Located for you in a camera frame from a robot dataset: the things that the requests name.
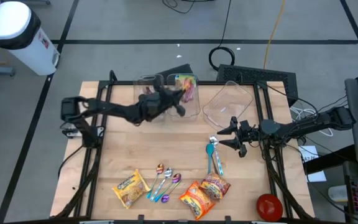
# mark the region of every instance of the trash can lid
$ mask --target trash can lid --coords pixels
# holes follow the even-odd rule
[[[25,31],[31,18],[31,10],[22,2],[0,4],[0,40],[15,38]]]

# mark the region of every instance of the chip bag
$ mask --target chip bag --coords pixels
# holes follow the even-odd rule
[[[196,181],[190,185],[182,196],[180,196],[180,200],[190,206],[191,210],[196,215],[197,221],[215,206],[215,203],[212,202],[199,187],[200,185]]]
[[[214,172],[210,172],[201,182],[201,189],[212,199],[222,199],[230,184]]]
[[[134,174],[112,188],[122,204],[128,209],[144,192],[150,191],[149,186],[136,169]]]

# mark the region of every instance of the plastic spoon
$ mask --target plastic spoon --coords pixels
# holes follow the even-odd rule
[[[150,198],[150,196],[152,195],[153,187],[154,187],[155,182],[156,182],[157,179],[158,179],[158,175],[160,175],[160,174],[162,174],[162,172],[164,172],[164,164],[159,164],[159,165],[157,166],[157,168],[156,168],[156,171],[157,171],[157,175],[155,176],[155,179],[154,179],[152,188],[151,188],[150,191],[147,193],[146,198]]]
[[[165,178],[161,181],[161,184],[158,186],[158,188],[155,190],[152,198],[150,198],[150,201],[153,201],[155,196],[157,196],[158,192],[160,191],[162,185],[165,183],[165,181],[172,176],[172,169],[168,168],[167,171],[164,173]]]
[[[172,184],[177,184],[178,182],[181,181],[181,175],[180,174],[175,174],[172,178],[172,183],[163,191],[161,192],[155,199],[154,202],[158,202],[158,200],[160,200],[160,198],[164,195],[164,193],[172,186]]]
[[[208,173],[211,172],[211,162],[212,162],[212,154],[215,151],[215,147],[213,144],[209,143],[206,145],[206,153],[208,154]]]
[[[168,194],[162,196],[162,198],[161,198],[161,202],[162,202],[162,203],[167,203],[167,202],[169,201],[169,195],[170,195],[170,193],[173,192],[173,190],[175,189],[175,187],[177,187],[177,186],[180,184],[180,182],[181,182],[181,180],[179,180],[179,182],[177,182],[177,184],[175,184],[175,185],[173,186],[173,188],[168,192]]]
[[[215,147],[215,156],[216,156],[216,162],[218,163],[219,175],[223,175],[223,168],[222,168],[221,160],[219,158],[218,150],[216,150],[216,145],[218,144],[218,139],[216,138],[216,136],[212,135],[211,137],[209,137],[209,142],[211,144],[213,144]]]

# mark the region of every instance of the white trash can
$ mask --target white trash can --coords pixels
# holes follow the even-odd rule
[[[38,16],[24,3],[0,4],[0,48],[7,49],[38,75],[56,71],[60,54],[41,29]]]

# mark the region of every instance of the snack bag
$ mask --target snack bag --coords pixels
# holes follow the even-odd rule
[[[134,174],[112,188],[122,204],[128,209],[144,192],[150,191],[149,186],[136,169]]]
[[[209,173],[201,183],[201,189],[212,199],[222,199],[230,184],[214,172]]]
[[[198,188],[199,186],[197,181],[192,183],[187,191],[180,196],[180,200],[190,206],[191,210],[196,215],[197,221],[215,206],[215,203]]]
[[[187,103],[193,99],[194,90],[197,82],[193,75],[175,75],[175,88],[185,89],[186,92],[180,99],[182,102]]]

